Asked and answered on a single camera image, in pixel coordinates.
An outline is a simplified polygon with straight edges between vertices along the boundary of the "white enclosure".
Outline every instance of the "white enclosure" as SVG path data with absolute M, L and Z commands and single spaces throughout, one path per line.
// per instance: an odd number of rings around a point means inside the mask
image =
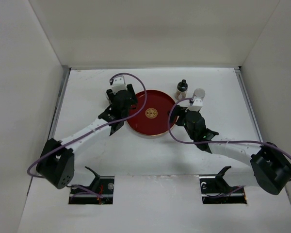
M 0 0 L 0 233 L 18 230 L 62 66 L 241 66 L 264 141 L 291 153 L 291 0 Z
M 105 98 L 108 78 L 124 71 L 127 69 L 71 71 L 54 138 L 74 134 L 103 112 L 109 105 Z M 259 140 L 238 70 L 183 67 L 129 72 L 142 79 L 147 89 L 169 96 L 173 96 L 179 77 L 190 85 L 188 96 L 196 87 L 203 87 L 206 96 L 201 114 L 207 127 L 229 138 Z M 126 77 L 126 83 L 132 83 L 136 92 L 142 90 L 133 78 Z M 172 132 L 179 140 L 190 141 L 182 127 L 175 126 Z M 115 175 L 113 204 L 69 206 L 68 188 L 56 190 L 48 181 L 34 178 L 18 233 L 70 232 L 74 228 L 88 232 L 93 226 L 98 232 L 128 233 L 237 233 L 239 228 L 242 233 L 291 232 L 291 205 L 285 190 L 272 196 L 260 187 L 248 186 L 247 204 L 203 204 L 195 174 L 215 174 L 224 166 L 232 166 L 225 177 L 238 176 L 251 168 L 194 145 L 177 143 L 168 133 L 144 137 L 125 124 L 75 160 L 76 170 L 84 166 L 100 175 Z

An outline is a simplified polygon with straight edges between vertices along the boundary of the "metal frame edge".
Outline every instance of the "metal frame edge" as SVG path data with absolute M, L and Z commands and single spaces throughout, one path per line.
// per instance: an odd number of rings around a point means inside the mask
M 257 134 L 259 136 L 259 140 L 262 142 L 263 141 L 262 135 L 261 135 L 261 132 L 260 132 L 260 129 L 259 129 L 259 126 L 258 126 L 258 122 L 257 122 L 256 116 L 254 115 L 253 108 L 252 108 L 252 105 L 251 105 L 251 102 L 250 102 L 246 87 L 245 87 L 244 82 L 243 82 L 242 73 L 241 73 L 239 68 L 235 68 L 234 70 L 235 70 L 235 74 L 236 74 L 237 80 L 239 82 L 239 86 L 240 86 L 240 88 L 242 90 L 242 95 L 243 95 L 243 98 L 244 98 L 245 103 L 247 105 L 247 109 L 249 111 L 250 118 L 254 123 L 254 126 L 256 128 Z
M 169 66 L 169 65 L 158 65 L 158 66 L 72 66 L 71 70 L 93 70 L 93 69 L 164 69 L 164 68 L 233 68 L 237 69 L 237 66 L 188 66 L 188 65 L 183 65 L 183 66 Z
M 59 114 L 60 114 L 60 110 L 62 108 L 62 104 L 64 101 L 64 96 L 65 96 L 65 92 L 66 92 L 66 88 L 67 88 L 67 84 L 68 84 L 68 79 L 69 79 L 70 71 L 71 71 L 71 68 L 68 66 L 62 66 L 62 67 L 64 69 L 64 73 L 63 73 L 62 83 L 61 83 L 60 88 L 59 88 L 58 97 L 56 100 L 54 115 L 53 115 L 52 123 L 51 123 L 50 129 L 49 129 L 49 133 L 48 133 L 48 139 L 53 138 L 55 135 L 55 130 L 57 127 Z

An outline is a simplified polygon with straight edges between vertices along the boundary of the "small bottle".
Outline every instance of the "small bottle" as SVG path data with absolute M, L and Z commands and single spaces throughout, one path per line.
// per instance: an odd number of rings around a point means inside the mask
M 181 100 L 186 97 L 186 93 L 188 92 L 188 84 L 186 83 L 186 80 L 183 79 L 181 82 L 177 85 L 177 91 L 175 94 L 175 98 L 177 100 Z

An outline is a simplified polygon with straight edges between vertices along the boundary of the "red tray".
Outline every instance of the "red tray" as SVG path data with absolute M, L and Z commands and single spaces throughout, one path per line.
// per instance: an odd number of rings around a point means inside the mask
M 166 93 L 157 90 L 147 90 L 147 101 L 143 110 L 135 117 L 129 119 L 127 122 L 136 132 L 156 136 L 168 131 L 168 111 L 171 110 L 175 101 Z M 145 101 L 145 92 L 136 94 L 138 104 L 137 108 L 130 110 L 129 115 L 136 113 Z

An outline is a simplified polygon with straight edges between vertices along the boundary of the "black mount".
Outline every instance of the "black mount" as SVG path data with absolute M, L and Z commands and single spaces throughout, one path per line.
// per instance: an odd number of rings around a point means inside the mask
M 291 178 L 290 162 L 273 148 L 261 146 L 257 154 L 251 155 L 250 164 L 258 184 L 270 194 L 278 195 Z
M 51 138 L 44 145 L 41 157 L 61 146 L 60 141 Z M 37 164 L 36 171 L 58 189 L 66 187 L 74 175 L 74 153 L 62 148 Z
M 94 170 L 92 170 L 91 168 L 89 168 L 88 166 L 85 167 L 87 170 L 91 171 L 94 175 L 95 175 L 95 178 L 94 180 L 92 181 L 92 183 L 87 187 L 87 189 L 89 190 L 92 190 L 93 192 L 96 192 L 97 191 L 97 188 L 99 186 L 99 182 L 100 182 L 100 178 L 101 176 L 94 172 Z
M 226 194 L 236 189 L 237 187 L 230 187 L 223 179 L 226 171 L 230 168 L 231 166 L 226 166 L 218 174 L 201 175 L 199 182 L 202 194 Z

